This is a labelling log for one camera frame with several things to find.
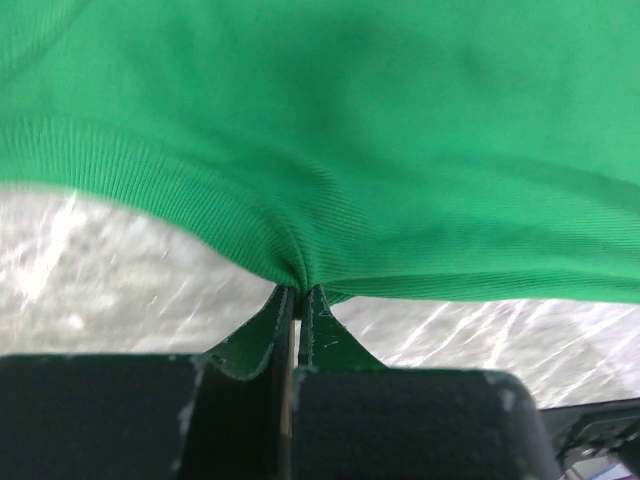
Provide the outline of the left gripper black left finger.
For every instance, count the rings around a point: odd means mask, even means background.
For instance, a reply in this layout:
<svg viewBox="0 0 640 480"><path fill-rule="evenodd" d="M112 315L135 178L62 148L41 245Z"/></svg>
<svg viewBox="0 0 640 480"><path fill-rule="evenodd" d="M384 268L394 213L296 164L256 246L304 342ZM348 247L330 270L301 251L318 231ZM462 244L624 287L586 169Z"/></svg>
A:
<svg viewBox="0 0 640 480"><path fill-rule="evenodd" d="M1 360L5 479L275 479L294 294L202 353Z"/></svg>

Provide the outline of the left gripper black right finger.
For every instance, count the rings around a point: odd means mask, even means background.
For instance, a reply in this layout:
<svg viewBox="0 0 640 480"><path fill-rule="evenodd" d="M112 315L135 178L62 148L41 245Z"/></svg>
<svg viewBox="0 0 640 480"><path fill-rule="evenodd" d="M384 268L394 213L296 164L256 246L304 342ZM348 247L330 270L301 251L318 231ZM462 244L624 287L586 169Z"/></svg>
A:
<svg viewBox="0 0 640 480"><path fill-rule="evenodd" d="M390 368L333 316L303 304L292 393L296 479L556 479L542 416L515 376Z"/></svg>

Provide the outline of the green tank top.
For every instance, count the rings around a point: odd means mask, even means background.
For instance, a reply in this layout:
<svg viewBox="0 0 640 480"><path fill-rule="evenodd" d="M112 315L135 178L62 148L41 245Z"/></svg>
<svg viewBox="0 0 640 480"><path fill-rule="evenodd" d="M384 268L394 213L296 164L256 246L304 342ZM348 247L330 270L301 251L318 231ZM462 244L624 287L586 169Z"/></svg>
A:
<svg viewBox="0 0 640 480"><path fill-rule="evenodd" d="M5 1L1 178L331 299L639 299L635 1Z"/></svg>

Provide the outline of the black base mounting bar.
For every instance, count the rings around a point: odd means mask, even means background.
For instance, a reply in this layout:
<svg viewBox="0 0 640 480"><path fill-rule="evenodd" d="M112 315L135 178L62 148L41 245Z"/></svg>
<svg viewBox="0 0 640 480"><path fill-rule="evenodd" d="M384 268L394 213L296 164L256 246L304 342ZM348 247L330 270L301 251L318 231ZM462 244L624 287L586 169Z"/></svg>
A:
<svg viewBox="0 0 640 480"><path fill-rule="evenodd" d="M541 415L563 471L610 456L639 475L639 398L547 408Z"/></svg>

